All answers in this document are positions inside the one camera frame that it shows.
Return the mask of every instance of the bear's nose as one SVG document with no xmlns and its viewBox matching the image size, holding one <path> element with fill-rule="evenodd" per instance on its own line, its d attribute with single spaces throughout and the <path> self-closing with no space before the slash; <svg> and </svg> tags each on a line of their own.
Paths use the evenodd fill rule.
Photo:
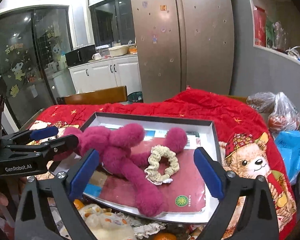
<svg viewBox="0 0 300 240">
<path fill-rule="evenodd" d="M 262 159 L 259 159 L 255 162 L 256 165 L 261 165 L 262 164 Z"/>
</svg>

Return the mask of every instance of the blue plastic bag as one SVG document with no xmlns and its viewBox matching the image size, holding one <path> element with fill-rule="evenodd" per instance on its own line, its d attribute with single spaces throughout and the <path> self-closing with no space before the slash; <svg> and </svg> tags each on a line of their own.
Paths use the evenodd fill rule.
<svg viewBox="0 0 300 240">
<path fill-rule="evenodd" d="M 300 172 L 300 131 L 283 131 L 274 142 L 281 153 L 290 184 L 294 185 Z"/>
</svg>

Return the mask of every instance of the green circular logo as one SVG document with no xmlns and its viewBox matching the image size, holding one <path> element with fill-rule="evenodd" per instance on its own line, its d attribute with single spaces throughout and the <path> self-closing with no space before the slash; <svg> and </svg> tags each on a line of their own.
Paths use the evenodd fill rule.
<svg viewBox="0 0 300 240">
<path fill-rule="evenodd" d="M 186 196 L 180 195 L 176 198 L 176 205 L 178 207 L 184 207 L 188 204 L 188 198 Z"/>
</svg>

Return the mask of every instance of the microwave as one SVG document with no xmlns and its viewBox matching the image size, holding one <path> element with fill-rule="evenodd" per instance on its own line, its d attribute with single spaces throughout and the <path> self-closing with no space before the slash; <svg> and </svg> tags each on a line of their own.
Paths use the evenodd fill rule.
<svg viewBox="0 0 300 240">
<path fill-rule="evenodd" d="M 95 45 L 89 45 L 72 50 L 71 52 L 66 53 L 67 65 L 68 67 L 73 67 L 87 63 L 89 60 L 92 60 L 92 55 L 94 55 L 95 53 Z"/>
</svg>

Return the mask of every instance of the blue gripper pad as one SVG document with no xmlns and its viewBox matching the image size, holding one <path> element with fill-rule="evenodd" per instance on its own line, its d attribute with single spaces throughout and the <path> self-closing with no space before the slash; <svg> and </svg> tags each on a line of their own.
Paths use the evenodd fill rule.
<svg viewBox="0 0 300 240">
<path fill-rule="evenodd" d="M 93 150 L 70 182 L 70 191 L 68 195 L 70 201 L 74 201 L 76 198 L 81 197 L 98 165 L 99 153 L 96 150 Z"/>
<path fill-rule="evenodd" d="M 193 158 L 194 164 L 197 166 L 197 169 L 203 178 L 204 183 L 207 185 L 211 195 L 218 200 L 222 200 L 224 198 L 222 181 L 214 171 L 211 164 L 199 149 L 194 151 Z"/>
<path fill-rule="evenodd" d="M 56 126 L 47 127 L 40 130 L 33 130 L 33 132 L 30 134 L 30 139 L 39 141 L 45 138 L 56 136 L 58 132 L 59 130 Z"/>
</svg>

